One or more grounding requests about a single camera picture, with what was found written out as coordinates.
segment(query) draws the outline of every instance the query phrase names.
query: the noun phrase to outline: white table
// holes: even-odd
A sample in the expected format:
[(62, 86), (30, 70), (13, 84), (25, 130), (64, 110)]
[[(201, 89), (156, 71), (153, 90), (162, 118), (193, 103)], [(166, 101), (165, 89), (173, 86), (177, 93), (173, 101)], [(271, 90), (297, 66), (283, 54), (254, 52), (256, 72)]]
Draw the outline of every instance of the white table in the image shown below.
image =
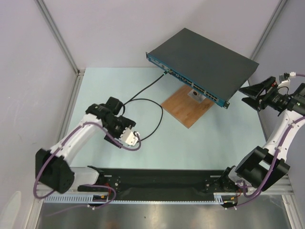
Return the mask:
[[(163, 73), (158, 68), (87, 68), (69, 130), (73, 129), (93, 103), (105, 103), (110, 96), (126, 102)], [(140, 94), (162, 103), (183, 84), (171, 75)], [(71, 166), (104, 168), (225, 169), (237, 165), (256, 146), (265, 143), (257, 112), (237, 92), (228, 110), (214, 105), (190, 129), (169, 113), (159, 129), (135, 152), (106, 142), (100, 131), (82, 148)], [(126, 105), (125, 117), (134, 120), (141, 137), (155, 129), (160, 108), (148, 101)]]

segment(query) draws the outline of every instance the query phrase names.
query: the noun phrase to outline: wooden board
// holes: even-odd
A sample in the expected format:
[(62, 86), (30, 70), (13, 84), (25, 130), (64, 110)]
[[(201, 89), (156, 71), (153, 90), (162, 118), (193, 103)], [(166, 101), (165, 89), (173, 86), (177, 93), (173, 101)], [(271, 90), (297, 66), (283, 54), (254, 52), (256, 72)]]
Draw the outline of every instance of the wooden board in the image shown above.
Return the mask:
[(188, 96), (191, 90), (191, 87), (184, 85), (161, 104), (168, 113), (187, 128), (190, 128), (214, 104), (209, 99), (204, 99), (201, 103), (198, 103)]

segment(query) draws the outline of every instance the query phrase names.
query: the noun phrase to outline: wall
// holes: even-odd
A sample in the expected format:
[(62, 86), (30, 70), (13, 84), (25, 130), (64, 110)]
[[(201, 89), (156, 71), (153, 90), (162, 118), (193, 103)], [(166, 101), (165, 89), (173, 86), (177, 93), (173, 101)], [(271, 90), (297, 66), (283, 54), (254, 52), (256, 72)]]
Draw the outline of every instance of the wall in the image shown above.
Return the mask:
[[(252, 76), (253, 83), (259, 83), (267, 77), (284, 72), (305, 74), (305, 1), (290, 0), (274, 25), (269, 37), (259, 52), (256, 61), (260, 63)], [(305, 78), (296, 78), (291, 82), (292, 93)], [(261, 117), (269, 136), (275, 126), (278, 112), (272, 109), (261, 111)], [(293, 140), (287, 162), (291, 166), (289, 177), (293, 185), (299, 207), (305, 215), (305, 128), (301, 129)]]
[(279, 0), (45, 0), (79, 68), (149, 67), (182, 28), (249, 57)]
[(75, 74), (33, 0), (0, 1), (0, 31), (0, 212), (20, 191), (20, 229), (33, 202), (35, 153), (56, 142)]

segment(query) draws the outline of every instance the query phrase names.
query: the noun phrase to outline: black cable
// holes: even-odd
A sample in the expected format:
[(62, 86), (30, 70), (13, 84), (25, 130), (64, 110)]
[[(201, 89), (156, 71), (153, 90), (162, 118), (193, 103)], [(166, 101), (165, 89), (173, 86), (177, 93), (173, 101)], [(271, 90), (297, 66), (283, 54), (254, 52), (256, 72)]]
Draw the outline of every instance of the black cable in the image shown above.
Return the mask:
[(154, 129), (154, 131), (152, 131), (148, 136), (146, 136), (145, 138), (141, 138), (141, 142), (142, 142), (142, 141), (144, 141), (145, 139), (147, 139), (147, 138), (149, 138), (150, 136), (152, 136), (152, 135), (154, 134), (154, 132), (156, 132), (156, 130), (159, 128), (159, 126), (160, 126), (160, 124), (161, 124), (161, 121), (162, 121), (162, 118), (163, 118), (163, 107), (162, 107), (160, 104), (158, 104), (157, 102), (155, 102), (155, 101), (153, 101), (153, 100), (150, 100), (150, 99), (132, 99), (132, 100), (129, 100), (128, 102), (126, 102), (125, 104), (128, 104), (128, 103), (130, 103), (130, 102), (132, 102), (132, 101), (137, 101), (137, 100), (147, 100), (147, 101), (150, 101), (150, 102), (152, 102), (152, 103), (154, 103), (154, 104), (157, 104), (157, 105), (161, 108), (161, 111), (162, 111), (161, 117), (160, 117), (160, 121), (159, 121), (157, 127), (156, 127), (156, 128)]
[(286, 93), (286, 94), (288, 94), (288, 92), (289, 92), (289, 87), (286, 87), (286, 86), (278, 87), (278, 88), (277, 88), (277, 91), (280, 90), (281, 88), (284, 88), (284, 87), (287, 88), (287, 93)]
[(152, 82), (150, 85), (148, 85), (147, 87), (143, 88), (142, 90), (140, 90), (137, 94), (135, 94), (130, 100), (134, 99), (135, 97), (137, 97), (139, 94), (141, 94), (143, 91), (145, 91), (147, 88), (149, 88), (150, 86), (154, 85), (156, 82), (158, 82), (163, 76), (165, 76), (167, 74), (167, 71), (163, 72), (163, 74), (156, 79), (154, 82)]

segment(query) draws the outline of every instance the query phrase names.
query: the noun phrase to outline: cable connector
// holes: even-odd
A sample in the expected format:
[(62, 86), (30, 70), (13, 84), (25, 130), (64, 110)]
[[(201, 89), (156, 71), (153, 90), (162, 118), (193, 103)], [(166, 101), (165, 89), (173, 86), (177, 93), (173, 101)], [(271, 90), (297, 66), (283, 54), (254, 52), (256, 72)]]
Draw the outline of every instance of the cable connector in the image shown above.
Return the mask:
[(295, 78), (296, 77), (296, 72), (290, 72), (289, 77), (290, 78)]

